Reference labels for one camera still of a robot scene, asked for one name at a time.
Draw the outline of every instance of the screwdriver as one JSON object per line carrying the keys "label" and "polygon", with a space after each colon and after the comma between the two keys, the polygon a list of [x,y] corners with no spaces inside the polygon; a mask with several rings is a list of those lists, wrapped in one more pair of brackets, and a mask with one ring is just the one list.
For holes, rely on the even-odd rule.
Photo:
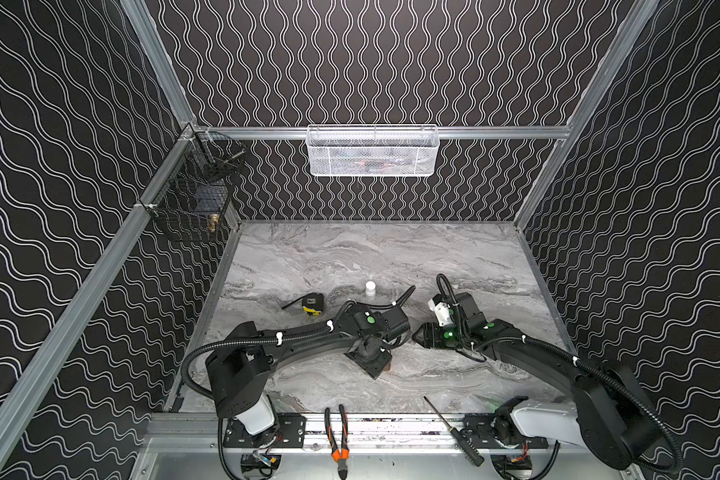
{"label": "screwdriver", "polygon": [[438,417],[440,417],[443,423],[448,427],[448,431],[451,433],[451,436],[456,440],[456,445],[458,445],[462,450],[464,450],[464,453],[467,454],[474,466],[479,467],[483,465],[483,462],[485,462],[485,458],[483,458],[483,456],[478,453],[478,450],[472,446],[470,441],[467,440],[467,437],[465,437],[463,433],[457,430],[456,427],[452,427],[451,424],[448,423],[448,420],[446,420],[442,415],[440,415],[440,412],[438,412],[438,410],[434,408],[434,405],[432,405],[432,402],[429,401],[429,398],[424,397],[424,400],[427,401],[429,406],[432,407],[434,412],[438,414]]}

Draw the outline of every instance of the white mesh basket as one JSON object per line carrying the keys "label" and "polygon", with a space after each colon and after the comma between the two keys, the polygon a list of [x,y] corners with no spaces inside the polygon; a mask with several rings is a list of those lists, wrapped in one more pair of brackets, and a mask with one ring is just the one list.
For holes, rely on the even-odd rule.
{"label": "white mesh basket", "polygon": [[429,177],[435,125],[309,125],[309,170],[318,177]]}

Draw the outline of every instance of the white bottle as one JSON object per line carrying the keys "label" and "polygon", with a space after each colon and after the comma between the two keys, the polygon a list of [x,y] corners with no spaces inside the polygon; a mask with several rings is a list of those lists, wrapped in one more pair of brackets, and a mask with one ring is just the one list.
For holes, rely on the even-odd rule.
{"label": "white bottle", "polygon": [[375,282],[366,282],[365,283],[365,296],[368,298],[373,298],[376,296],[376,283]]}

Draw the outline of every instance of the wire cutters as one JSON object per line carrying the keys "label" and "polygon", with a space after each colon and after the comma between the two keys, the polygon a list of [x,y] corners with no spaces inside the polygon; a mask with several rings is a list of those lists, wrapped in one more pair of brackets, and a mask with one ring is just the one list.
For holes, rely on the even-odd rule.
{"label": "wire cutters", "polygon": [[338,412],[342,417],[342,449],[336,446],[336,437],[333,436],[331,428],[331,409],[326,408],[326,433],[328,434],[328,442],[331,444],[331,456],[338,464],[338,477],[346,480],[347,477],[347,458],[349,458],[349,447],[347,446],[347,431],[349,429],[347,422],[347,413],[344,405],[338,406]]}

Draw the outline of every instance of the marble tabletop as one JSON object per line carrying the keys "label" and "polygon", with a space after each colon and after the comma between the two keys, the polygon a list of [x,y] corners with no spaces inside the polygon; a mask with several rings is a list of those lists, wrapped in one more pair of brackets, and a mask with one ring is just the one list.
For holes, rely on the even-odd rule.
{"label": "marble tabletop", "polygon": [[[471,293],[486,317],[563,345],[508,224],[245,224],[206,342],[222,340],[249,320],[259,329],[314,322],[298,306],[280,309],[308,292],[326,294],[330,316],[346,299],[365,299],[368,280],[377,285],[376,303],[416,285],[404,307],[415,331],[434,320],[427,300],[438,291],[438,273],[457,292]],[[208,387],[204,359],[194,377]],[[390,370],[376,380],[344,355],[330,355],[278,370],[266,392],[284,412],[321,412],[339,403],[349,412],[428,412],[424,395],[444,412],[492,412],[514,396],[562,397],[516,367],[473,362],[413,341],[393,352]],[[211,412],[213,404],[189,392],[181,411]]]}

